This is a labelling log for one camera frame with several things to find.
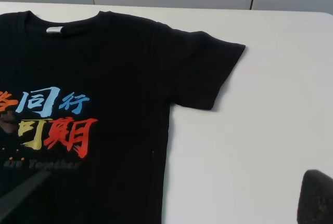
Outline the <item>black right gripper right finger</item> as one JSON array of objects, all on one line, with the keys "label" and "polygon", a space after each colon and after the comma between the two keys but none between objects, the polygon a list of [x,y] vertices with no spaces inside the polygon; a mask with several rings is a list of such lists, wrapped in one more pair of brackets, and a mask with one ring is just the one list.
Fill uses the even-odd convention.
[{"label": "black right gripper right finger", "polygon": [[307,170],[303,176],[297,222],[332,224],[332,178],[319,170]]}]

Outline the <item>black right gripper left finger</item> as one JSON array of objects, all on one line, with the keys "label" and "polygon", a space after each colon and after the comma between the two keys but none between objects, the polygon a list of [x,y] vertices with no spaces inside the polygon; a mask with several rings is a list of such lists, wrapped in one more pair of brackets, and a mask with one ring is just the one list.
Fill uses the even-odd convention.
[{"label": "black right gripper left finger", "polygon": [[38,172],[28,178],[9,193],[1,197],[1,220],[4,220],[21,202],[24,201],[39,185],[41,185],[51,172]]}]

